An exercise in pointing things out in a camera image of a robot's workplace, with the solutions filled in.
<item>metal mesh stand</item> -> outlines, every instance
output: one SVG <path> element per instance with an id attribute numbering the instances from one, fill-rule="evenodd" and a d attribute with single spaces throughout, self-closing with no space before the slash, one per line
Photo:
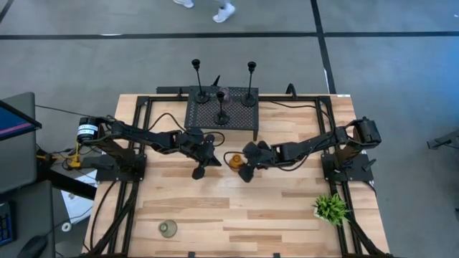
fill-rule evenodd
<path id="1" fill-rule="evenodd" d="M 220 87 L 203 87 L 210 95 L 210 100 L 204 104 L 194 101 L 193 97 L 188 98 L 186 107 L 185 128 L 207 128 L 220 130 L 251 130 L 253 140 L 257 140 L 258 134 L 258 89 L 250 89 L 250 93 L 257 100 L 253 107 L 245 107 L 241 103 L 242 97 L 246 96 L 246 87 L 229 87 L 231 103 L 223 105 L 223 111 L 229 115 L 229 122 L 218 125 L 214 122 L 214 115 L 219 112 L 219 102 L 216 93 Z M 199 91 L 198 86 L 190 86 L 189 96 L 194 96 Z"/>

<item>white sneaker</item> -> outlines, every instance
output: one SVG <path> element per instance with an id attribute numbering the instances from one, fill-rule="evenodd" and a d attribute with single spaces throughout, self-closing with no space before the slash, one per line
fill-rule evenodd
<path id="1" fill-rule="evenodd" d="M 227 4 L 224 9 L 218 9 L 218 14 L 213 16 L 213 20 L 216 23 L 222 23 L 226 21 L 236 11 L 236 8 L 232 4 Z"/>
<path id="2" fill-rule="evenodd" d="M 174 3 L 185 6 L 188 9 L 194 6 L 193 0 L 174 0 Z"/>

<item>computer screen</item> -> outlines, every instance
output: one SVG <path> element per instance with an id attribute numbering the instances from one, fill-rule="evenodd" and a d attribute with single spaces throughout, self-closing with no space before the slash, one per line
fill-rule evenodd
<path id="1" fill-rule="evenodd" d="M 40 129 L 42 124 L 0 100 L 0 140 Z"/>

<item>small plant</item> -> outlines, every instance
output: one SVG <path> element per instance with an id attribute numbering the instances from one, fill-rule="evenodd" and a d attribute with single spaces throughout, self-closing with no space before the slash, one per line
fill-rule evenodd
<path id="1" fill-rule="evenodd" d="M 317 211 L 315 211 L 317 215 L 334 226 L 341 225 L 343 220 L 347 221 L 346 213 L 349 210 L 346 209 L 346 202 L 341 200 L 337 193 L 333 196 L 319 196 L 313 206 L 317 208 Z"/>

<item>wooden tabletop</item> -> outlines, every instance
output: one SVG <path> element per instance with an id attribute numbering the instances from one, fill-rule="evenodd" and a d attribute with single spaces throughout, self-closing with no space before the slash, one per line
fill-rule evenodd
<path id="1" fill-rule="evenodd" d="M 137 95 L 121 95 L 115 117 L 131 123 L 136 99 Z M 331 100 L 337 126 L 355 119 L 350 97 L 332 95 Z M 173 114 L 183 125 L 186 102 L 154 102 L 151 123 L 164 112 Z M 165 117 L 153 131 L 176 129 L 173 120 Z M 252 140 L 250 131 L 222 132 L 226 142 L 215 150 L 221 162 L 223 153 L 241 151 Z M 318 134 L 313 108 L 291 109 L 270 102 L 260 103 L 258 140 L 265 140 L 270 145 L 298 142 Z M 219 140 L 221 138 L 216 135 L 216 143 Z M 250 183 L 242 181 L 225 164 L 207 167 L 206 176 L 195 181 L 191 178 L 197 166 L 193 160 L 180 153 L 163 156 L 148 147 L 146 154 L 148 167 L 138 192 L 129 257 L 186 257 L 188 252 L 196 252 L 197 257 L 272 257 L 276 252 L 282 257 L 340 257 L 336 228 L 313 215 L 315 199 L 320 194 L 330 193 L 323 179 L 320 153 L 311 155 L 293 172 L 276 168 L 256 171 Z M 98 186 L 93 215 L 109 185 L 105 182 Z M 100 210 L 95 242 L 113 220 L 119 185 L 112 188 Z M 374 192 L 360 182 L 350 182 L 349 186 L 356 220 L 376 246 L 388 252 Z M 158 225 L 166 219 L 173 219 L 179 228 L 176 236 L 170 239 L 158 232 Z M 124 228 L 121 225 L 118 251 Z M 349 251 L 353 252 L 348 225 L 345 231 Z M 89 233 L 90 226 L 85 239 L 88 246 Z"/>

